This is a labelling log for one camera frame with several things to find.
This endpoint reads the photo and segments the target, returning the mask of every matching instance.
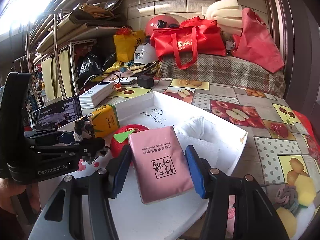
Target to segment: black cube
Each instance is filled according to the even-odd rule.
[[[143,87],[143,88],[151,88],[155,84],[153,82],[153,77],[145,76],[145,75],[137,77],[137,83],[139,87]]]

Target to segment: screw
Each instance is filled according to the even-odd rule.
[[[106,168],[98,169],[98,174],[100,174],[100,175],[105,174],[106,172],[107,172]]]
[[[217,174],[219,174],[219,170],[218,169],[216,169],[216,168],[212,168],[212,169],[210,169],[210,173],[212,174],[212,175],[217,175]]]
[[[71,175],[67,175],[67,176],[65,176],[65,177],[63,178],[63,180],[64,180],[65,182],[71,181],[71,180],[72,180],[72,176],[71,176]]]
[[[250,175],[250,174],[245,175],[244,178],[245,178],[247,181],[253,181],[253,176]]]

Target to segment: green paper piece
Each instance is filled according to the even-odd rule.
[[[133,133],[135,129],[126,131],[126,132],[121,132],[121,133],[116,133],[113,135],[113,138],[116,139],[118,143],[123,143],[129,136],[129,134]]]

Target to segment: human hand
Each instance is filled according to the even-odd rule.
[[[38,184],[33,183],[31,186],[31,196],[29,197],[30,205],[37,212],[40,211],[39,189]],[[0,179],[0,207],[7,212],[16,214],[10,197],[19,195],[26,190],[25,185],[19,185],[12,179]]]

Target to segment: pink helmet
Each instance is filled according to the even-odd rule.
[[[151,36],[156,28],[177,28],[179,22],[169,15],[158,15],[148,21],[146,25],[146,36]]]

